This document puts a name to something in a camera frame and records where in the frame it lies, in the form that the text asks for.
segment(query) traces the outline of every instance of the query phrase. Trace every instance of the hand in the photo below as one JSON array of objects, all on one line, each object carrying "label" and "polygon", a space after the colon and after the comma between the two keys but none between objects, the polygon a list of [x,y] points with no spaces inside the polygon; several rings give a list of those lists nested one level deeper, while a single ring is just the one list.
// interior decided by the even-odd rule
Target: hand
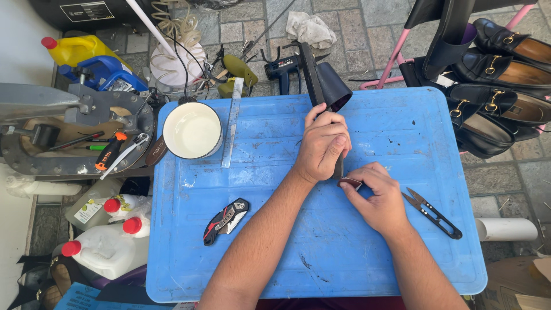
[{"label": "hand", "polygon": [[293,166],[301,177],[313,184],[329,179],[339,155],[342,153],[345,158],[352,149],[344,116],[323,112],[325,108],[325,103],[314,106],[304,119],[302,144]]},{"label": "hand", "polygon": [[358,209],[369,226],[381,233],[385,239],[393,238],[411,227],[406,216],[400,184],[390,177],[380,163],[369,163],[349,172],[347,177],[363,181],[373,191],[373,196],[365,199],[352,185],[341,183],[348,200]]}]

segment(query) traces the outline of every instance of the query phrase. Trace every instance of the blue table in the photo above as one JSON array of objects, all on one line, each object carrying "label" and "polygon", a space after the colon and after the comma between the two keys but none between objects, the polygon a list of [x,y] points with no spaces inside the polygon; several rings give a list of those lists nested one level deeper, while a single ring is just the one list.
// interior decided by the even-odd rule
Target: blue table
[{"label": "blue table", "polygon": [[[205,100],[226,128],[230,99]],[[159,133],[167,114],[159,113]],[[222,148],[205,159],[168,152],[155,167],[147,292],[157,302],[199,300],[243,225],[271,196],[299,151],[307,95],[243,98],[231,167]],[[475,294],[487,275],[446,100],[435,88],[354,92],[339,112],[353,149],[345,171],[379,161],[402,191],[414,189],[463,232],[453,240],[406,202],[409,220],[460,294]],[[360,189],[370,195],[369,189]],[[231,234],[203,245],[210,219],[242,197],[248,214]],[[298,214],[279,265],[261,298],[399,295],[390,251],[348,202],[335,180],[319,182]]]}]

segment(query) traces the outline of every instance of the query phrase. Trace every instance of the white cloth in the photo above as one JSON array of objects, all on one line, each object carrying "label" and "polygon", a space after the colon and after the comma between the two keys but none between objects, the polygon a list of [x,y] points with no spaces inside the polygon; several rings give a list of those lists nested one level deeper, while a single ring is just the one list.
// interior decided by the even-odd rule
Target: white cloth
[{"label": "white cloth", "polygon": [[287,19],[287,38],[307,42],[314,49],[328,49],[337,42],[335,33],[315,15],[304,12],[289,12]]}]

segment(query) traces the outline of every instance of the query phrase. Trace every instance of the forearm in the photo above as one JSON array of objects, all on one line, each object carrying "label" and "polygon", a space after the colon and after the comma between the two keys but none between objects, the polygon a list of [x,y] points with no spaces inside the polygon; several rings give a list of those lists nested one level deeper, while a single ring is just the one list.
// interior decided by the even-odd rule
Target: forearm
[{"label": "forearm", "polygon": [[[199,303],[201,310],[254,309],[272,277],[304,199],[313,188],[291,169],[235,237]],[[221,299],[230,292],[235,300]]]},{"label": "forearm", "polygon": [[408,310],[468,309],[413,227],[385,239]]}]

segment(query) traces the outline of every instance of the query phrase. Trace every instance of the white pole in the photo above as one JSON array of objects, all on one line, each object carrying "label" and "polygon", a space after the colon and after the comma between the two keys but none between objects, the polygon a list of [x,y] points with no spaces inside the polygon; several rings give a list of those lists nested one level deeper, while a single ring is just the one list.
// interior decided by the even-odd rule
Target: white pole
[{"label": "white pole", "polygon": [[170,45],[166,42],[166,40],[163,38],[161,33],[155,28],[155,25],[149,20],[147,15],[143,12],[142,8],[139,7],[138,3],[136,3],[135,0],[126,0],[126,2],[130,5],[130,7],[136,12],[136,14],[140,17],[142,22],[147,26],[149,31],[157,38],[159,43],[165,48],[166,52],[170,55],[176,57],[176,53],[174,53],[174,50],[170,47]]},{"label": "white pole", "polygon": [[532,241],[538,229],[525,218],[475,218],[480,241]]}]

